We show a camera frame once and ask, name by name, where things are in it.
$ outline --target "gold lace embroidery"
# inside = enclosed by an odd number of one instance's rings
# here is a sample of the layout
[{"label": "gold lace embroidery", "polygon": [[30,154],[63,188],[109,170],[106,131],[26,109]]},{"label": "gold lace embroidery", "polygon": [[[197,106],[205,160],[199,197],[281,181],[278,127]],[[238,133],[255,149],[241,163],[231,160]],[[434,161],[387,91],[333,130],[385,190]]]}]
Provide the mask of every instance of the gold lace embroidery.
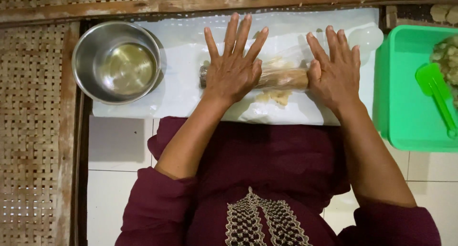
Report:
[{"label": "gold lace embroidery", "polygon": [[235,204],[228,204],[226,245],[266,245],[258,207],[266,217],[273,245],[312,246],[308,243],[309,237],[304,235],[301,223],[296,220],[295,214],[285,201],[262,199],[253,193],[251,187],[243,199]]}]

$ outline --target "maroon sleeve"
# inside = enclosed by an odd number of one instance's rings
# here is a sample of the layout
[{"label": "maroon sleeve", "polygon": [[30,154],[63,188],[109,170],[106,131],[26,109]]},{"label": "maroon sleeve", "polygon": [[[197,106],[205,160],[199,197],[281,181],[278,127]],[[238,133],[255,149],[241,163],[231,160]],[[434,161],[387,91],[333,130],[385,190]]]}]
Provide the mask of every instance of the maroon sleeve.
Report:
[{"label": "maroon sleeve", "polygon": [[195,184],[195,178],[173,180],[152,167],[140,169],[115,245],[182,245],[183,219]]},{"label": "maroon sleeve", "polygon": [[356,226],[338,237],[344,245],[440,246],[441,238],[426,208],[374,203],[354,212]]}]

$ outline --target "hand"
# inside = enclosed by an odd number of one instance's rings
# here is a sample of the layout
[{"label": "hand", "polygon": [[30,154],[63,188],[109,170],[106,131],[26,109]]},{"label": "hand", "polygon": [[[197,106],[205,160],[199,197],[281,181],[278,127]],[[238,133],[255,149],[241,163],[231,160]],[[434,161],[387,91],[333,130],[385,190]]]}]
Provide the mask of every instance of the hand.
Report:
[{"label": "hand", "polygon": [[258,84],[261,74],[261,60],[255,60],[269,30],[264,27],[243,57],[248,32],[251,26],[251,15],[245,16],[237,34],[239,15],[234,13],[228,23],[224,39],[224,53],[218,54],[210,28],[205,27],[205,41],[210,53],[210,66],[207,71],[207,88],[203,98],[221,100],[228,107],[242,98]]},{"label": "hand", "polygon": [[359,99],[359,46],[350,50],[344,30],[337,34],[332,26],[326,28],[330,56],[326,55],[311,32],[307,34],[315,59],[307,72],[309,89],[335,115],[361,103]]}]

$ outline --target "person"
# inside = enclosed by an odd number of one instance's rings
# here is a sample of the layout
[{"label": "person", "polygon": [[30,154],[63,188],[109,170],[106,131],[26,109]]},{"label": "person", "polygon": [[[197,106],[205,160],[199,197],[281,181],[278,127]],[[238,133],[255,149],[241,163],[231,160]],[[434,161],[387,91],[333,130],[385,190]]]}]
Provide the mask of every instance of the person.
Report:
[{"label": "person", "polygon": [[[222,56],[204,29],[207,88],[189,118],[161,120],[148,142],[159,160],[138,171],[116,245],[440,245],[359,98],[359,47],[343,30],[327,27],[329,56],[307,34],[309,90],[340,127],[221,122],[260,78],[268,28],[244,56],[251,20],[237,32],[231,16]],[[336,235],[320,213],[348,181],[356,225]]]}]

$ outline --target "finger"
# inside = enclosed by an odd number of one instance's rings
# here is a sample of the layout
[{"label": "finger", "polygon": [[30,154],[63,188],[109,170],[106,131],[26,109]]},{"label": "finger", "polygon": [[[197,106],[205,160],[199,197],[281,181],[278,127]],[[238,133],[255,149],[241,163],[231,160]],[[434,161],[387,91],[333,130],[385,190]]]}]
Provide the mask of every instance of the finger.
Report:
[{"label": "finger", "polygon": [[361,59],[359,56],[359,46],[358,45],[354,46],[351,50],[351,60],[355,68],[359,69],[361,67]]},{"label": "finger", "polygon": [[309,78],[309,83],[314,83],[321,79],[321,65],[318,60],[312,60],[310,68],[307,71],[307,76]]},{"label": "finger", "polygon": [[340,50],[339,41],[337,40],[337,34],[331,25],[326,28],[326,37],[328,38],[329,57],[331,62],[334,63],[336,60],[342,58],[342,52]]},{"label": "finger", "polygon": [[321,64],[329,62],[329,56],[326,55],[326,52],[324,52],[324,49],[318,42],[318,39],[315,38],[311,32],[307,34],[307,43],[309,44],[313,57],[315,57],[316,60],[318,60]]},{"label": "finger", "polygon": [[351,62],[351,50],[348,46],[347,37],[345,36],[344,30],[339,30],[337,32],[337,39],[339,40],[340,50],[342,52],[342,59],[346,63]]},{"label": "finger", "polygon": [[237,35],[237,26],[239,24],[239,14],[233,13],[226,29],[226,37],[224,39],[224,53],[223,56],[228,57],[232,55],[234,50],[235,37]]},{"label": "finger", "polygon": [[209,27],[203,29],[205,35],[205,41],[207,43],[208,52],[210,54],[210,60],[214,60],[219,57],[218,48],[216,47],[215,40],[213,39],[212,31]]},{"label": "finger", "polygon": [[240,31],[237,34],[237,41],[235,43],[234,54],[243,54],[243,49],[246,45],[246,40],[248,39],[248,33],[251,27],[251,15],[248,14],[243,19],[242,23],[240,24]]},{"label": "finger", "polygon": [[257,55],[262,49],[262,46],[264,45],[264,42],[266,42],[267,35],[269,35],[269,28],[264,27],[256,37],[255,42],[251,45],[250,50],[248,50],[248,53],[245,56],[249,62],[252,63],[255,61]]},{"label": "finger", "polygon": [[255,62],[253,63],[253,80],[255,81],[255,85],[258,84],[260,75],[262,73],[262,60],[261,59],[256,59]]}]

